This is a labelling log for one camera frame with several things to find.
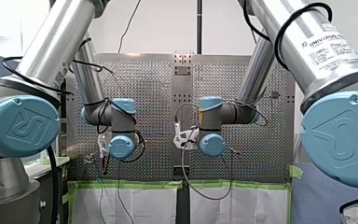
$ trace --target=white plastic sheet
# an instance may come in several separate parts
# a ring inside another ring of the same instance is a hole
[[[120,189],[120,196],[134,223],[174,224],[177,189]],[[101,189],[76,189],[72,223],[131,224],[129,216],[117,196],[117,189],[103,189],[101,214],[99,209]]]
[[[219,197],[228,187],[200,189],[211,197]],[[222,201],[202,198],[194,190],[190,191],[191,223],[197,224],[286,224],[288,194],[287,189],[236,188]]]

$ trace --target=light blue joint cap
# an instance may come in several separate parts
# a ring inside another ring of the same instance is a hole
[[[125,160],[132,155],[133,150],[135,150],[135,144],[127,136],[119,135],[110,140],[109,153],[115,159]]]
[[[51,145],[60,132],[57,110],[30,95],[0,101],[0,157],[28,157]]]
[[[81,120],[83,120],[83,122],[90,124],[89,121],[86,119],[86,108],[84,108],[84,106],[81,109],[80,117],[81,117]]]
[[[115,98],[112,100],[113,103],[120,106],[120,108],[124,109],[129,114],[135,114],[136,113],[136,107],[135,107],[135,101],[131,98]],[[115,110],[118,110],[121,112],[121,110],[114,105],[112,107]]]
[[[201,139],[200,149],[206,156],[218,157],[226,150],[226,143],[220,134],[210,133]]]
[[[220,96],[205,96],[200,98],[200,109],[203,111],[213,110],[223,104]]]
[[[317,101],[302,121],[302,144],[326,175],[358,188],[358,91]]]

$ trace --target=silver aluminum tube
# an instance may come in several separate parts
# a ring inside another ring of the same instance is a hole
[[[88,42],[79,49],[75,59],[85,63],[94,63],[92,43]],[[72,63],[72,66],[83,103],[89,105],[103,101],[101,80],[95,68],[80,63]]]
[[[263,94],[274,64],[274,46],[259,37],[245,78],[237,95],[237,100],[246,104],[255,104]]]
[[[307,0],[249,0],[249,8],[274,43],[277,33],[289,17],[309,3]],[[282,59],[305,94],[301,106],[303,113],[325,95],[358,82],[357,53],[321,11],[323,9],[305,12],[293,21],[284,33],[280,46]],[[325,41],[329,34],[338,36],[334,44]],[[315,49],[311,48],[315,45],[321,49],[313,51]],[[330,58],[331,61],[328,61],[329,54],[335,55]]]
[[[90,0],[57,1],[17,70],[59,89],[94,14]]]

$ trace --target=green tape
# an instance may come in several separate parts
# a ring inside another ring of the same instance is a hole
[[[68,194],[64,194],[62,195],[62,203],[67,203],[68,202]]]
[[[192,180],[191,185],[198,189],[216,189],[229,186],[229,180]],[[232,186],[243,189],[290,189],[290,184],[266,184],[252,181],[233,181]]]
[[[118,187],[117,180],[101,180],[104,189],[116,189]],[[100,189],[101,184],[96,180],[81,180],[68,182],[68,186],[73,189]],[[121,189],[180,189],[182,181],[156,181],[156,182],[140,182],[120,180]]]
[[[68,207],[69,207],[69,220],[68,220],[68,223],[69,224],[72,224],[72,215],[73,215],[73,211],[74,211],[74,196],[75,196],[75,188],[73,185],[70,185],[68,183]]]
[[[290,166],[290,176],[291,177],[295,177],[297,179],[301,179],[302,175],[303,175],[303,171],[301,170],[301,168],[296,167],[294,165]]]
[[[117,180],[102,179],[101,184],[104,189],[116,189],[118,186]],[[100,189],[101,184],[98,180],[81,180],[68,182],[68,199],[69,199],[69,223],[72,223],[74,194],[76,189]],[[222,188],[229,186],[229,180],[192,180],[191,184],[195,188]],[[291,223],[292,212],[292,185],[286,184],[266,184],[251,181],[233,181],[234,188],[244,189],[271,189],[271,190],[287,190],[287,224]],[[121,189],[180,189],[182,181],[157,181],[157,182],[140,182],[120,180]]]
[[[292,185],[290,185],[287,191],[286,223],[292,223]]]

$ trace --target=wire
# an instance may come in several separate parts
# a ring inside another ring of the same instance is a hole
[[[194,188],[191,183],[190,183],[190,180],[188,179],[187,177],[187,174],[186,174],[186,170],[185,170],[185,151],[186,151],[186,148],[187,148],[187,144],[190,140],[190,136],[187,138],[186,140],[186,144],[185,144],[185,148],[182,149],[182,156],[181,156],[181,161],[182,161],[182,172],[183,172],[183,176],[185,177],[185,180],[187,182],[187,184],[194,190],[196,191],[200,196],[202,196],[203,198],[206,198],[206,199],[209,199],[209,200],[213,200],[213,201],[219,201],[219,200],[222,200],[222,199],[225,199],[228,194],[231,192],[231,189],[232,189],[232,181],[233,181],[233,178],[232,178],[232,171],[233,171],[233,160],[234,160],[234,154],[233,152],[231,151],[231,170],[228,168],[228,165],[225,161],[225,159],[223,157],[220,157],[222,159],[222,162],[223,164],[225,164],[226,168],[227,168],[227,171],[229,173],[229,188],[228,188],[228,191],[226,192],[225,195],[221,196],[221,197],[218,197],[218,198],[213,198],[213,197],[210,197],[210,196],[207,196],[203,193],[201,193],[199,190],[197,190],[196,188]]]
[[[339,207],[339,213],[340,214],[343,214],[344,213],[344,210],[349,208],[349,207],[352,207],[354,205],[358,204],[358,199],[354,200],[354,201],[351,201],[351,202],[348,202],[348,203],[344,203],[342,204],[340,207]]]
[[[130,117],[131,119],[132,119],[132,121],[133,121],[133,123],[136,125],[136,119],[135,119],[135,117],[132,115],[132,114],[130,114],[129,112],[127,112],[125,109],[123,109],[123,108],[121,108],[119,105],[117,105],[115,102],[113,102],[113,101],[111,101],[111,104],[113,105],[113,106],[115,106],[115,107],[117,107],[117,109],[119,109],[121,112],[123,112],[124,114],[126,114],[128,117]]]
[[[251,29],[252,37],[254,38],[255,44],[257,44],[257,40],[255,38],[255,32]]]
[[[247,5],[248,5],[249,0],[246,0],[245,3],[243,4],[243,17],[246,20],[246,23],[248,24],[248,26],[251,28],[252,31],[254,31],[255,33],[257,33],[259,36],[265,38],[267,41],[270,41],[269,37],[264,35],[262,32],[260,32],[259,30],[257,30],[257,28],[255,28],[252,25],[251,19],[249,18],[249,14],[247,11]]]
[[[100,73],[100,72],[103,71],[103,67],[100,66],[100,65],[98,65],[98,64],[96,64],[96,63],[86,63],[86,62],[81,62],[81,61],[79,61],[79,60],[73,60],[72,62],[74,62],[74,63],[80,63],[80,64],[87,65],[87,66],[96,67],[96,68],[97,68],[97,70],[96,70],[97,73]]]
[[[118,196],[118,199],[120,200],[121,206],[123,206],[124,211],[127,213],[129,218],[131,219],[131,223],[133,224],[133,218],[132,218],[131,214],[129,213],[129,211],[127,210],[126,206],[124,205],[124,202],[120,196],[120,176],[121,176],[120,164],[121,164],[121,161],[118,162],[118,168],[117,168],[117,172],[118,172],[118,175],[117,175],[117,196]]]
[[[264,116],[264,114],[261,113],[260,111],[258,111],[257,108],[255,108],[254,106],[247,105],[247,104],[244,104],[243,102],[235,101],[235,100],[225,100],[224,102],[232,104],[232,105],[247,106],[247,107],[253,109],[254,112],[256,112],[258,115],[260,115],[260,117],[263,118],[263,120],[264,120],[264,123],[262,123],[262,124],[255,123],[255,125],[261,126],[261,127],[266,127],[267,125],[269,125],[269,120],[266,118],[266,116]]]
[[[275,44],[274,44],[275,57],[276,57],[278,63],[288,71],[289,71],[289,68],[287,67],[286,63],[283,61],[281,53],[280,53],[280,51],[281,51],[280,46],[281,46],[281,43],[283,40],[284,33],[286,32],[287,28],[289,28],[289,26],[292,24],[293,21],[295,21],[303,13],[314,10],[315,7],[324,8],[328,14],[328,20],[329,21],[333,20],[333,10],[331,9],[331,7],[329,5],[327,5],[326,3],[320,3],[320,2],[309,3],[307,6],[292,13],[292,15],[290,15],[289,19],[281,26],[280,30],[277,33],[277,36],[275,38]]]
[[[106,161],[106,165],[103,170],[103,175],[107,175],[107,170],[109,168],[109,162],[110,162],[110,156],[107,156],[107,161]]]
[[[84,39],[84,40],[81,42],[81,44],[80,44],[80,46],[79,46],[79,49],[83,48],[83,46],[84,46],[85,44],[89,43],[90,41],[91,41],[91,37],[87,37],[86,39]]]
[[[139,5],[141,4],[141,1],[142,1],[142,0],[138,0],[138,3],[136,4],[135,9],[134,9],[133,12],[132,12],[132,15],[131,15],[131,17],[130,17],[130,20],[129,20],[128,24],[127,24],[127,28],[126,28],[126,30],[124,31],[123,35],[122,35],[121,38],[120,38],[120,45],[118,46],[118,51],[117,51],[117,53],[120,53],[120,52],[121,52],[121,47],[123,46],[124,36],[126,36],[127,32],[128,32],[129,29],[130,29],[130,25],[131,25],[132,19],[133,19],[133,17],[135,16],[135,13],[136,13],[136,11],[138,10]]]
[[[199,108],[196,104],[194,103],[182,103],[181,105],[179,105],[177,108],[176,108],[176,111],[175,111],[175,122],[178,121],[178,113],[179,113],[179,110],[184,106],[184,105],[192,105],[193,107],[196,107],[197,109]]]
[[[55,224],[58,216],[59,209],[59,187],[58,187],[58,167],[54,156],[54,151],[51,146],[48,146],[48,157],[51,166],[51,177],[53,182],[53,206],[51,209],[51,224]]]
[[[145,153],[145,150],[146,150],[146,142],[145,142],[145,139],[142,137],[142,134],[141,132],[139,132],[138,130],[135,130],[135,134],[138,135],[138,138],[139,138],[139,143],[143,144],[143,148],[142,148],[142,151],[141,153],[133,160],[130,160],[130,161],[124,161],[124,160],[120,160],[122,162],[125,162],[125,163],[132,163],[132,162],[135,162],[135,161],[138,161],[139,159],[141,159],[141,157],[144,155]]]
[[[102,212],[102,204],[103,204],[103,183],[101,179],[97,179],[98,183],[100,184],[101,187],[101,197],[100,197],[100,216],[101,219],[103,220],[103,224],[106,224],[106,221],[103,218],[103,212]]]
[[[106,111],[106,108],[110,105],[111,101],[108,98],[105,98],[106,104],[103,107],[100,107],[100,110],[98,111],[98,123],[97,123],[97,133],[103,134],[107,131],[109,128],[106,126],[103,131],[100,131],[100,125],[103,125],[103,115]]]
[[[50,86],[47,86],[47,85],[44,85],[42,83],[39,83],[39,82],[36,82],[34,80],[32,80],[31,78],[21,74],[20,72],[18,72],[16,69],[12,68],[10,65],[7,64],[7,62],[10,62],[10,61],[13,61],[13,60],[21,60],[22,57],[21,56],[16,56],[16,57],[7,57],[7,58],[4,58],[2,60],[2,65],[6,68],[7,71],[9,71],[10,73],[13,73],[14,75],[24,79],[25,81],[33,84],[33,85],[36,85],[36,86],[39,86],[39,87],[42,87],[44,89],[47,89],[47,90],[50,90],[50,91],[55,91],[55,92],[59,92],[61,94],[65,94],[65,95],[73,95],[73,93],[69,92],[69,91],[62,91],[62,90],[59,90],[59,89],[54,89]]]

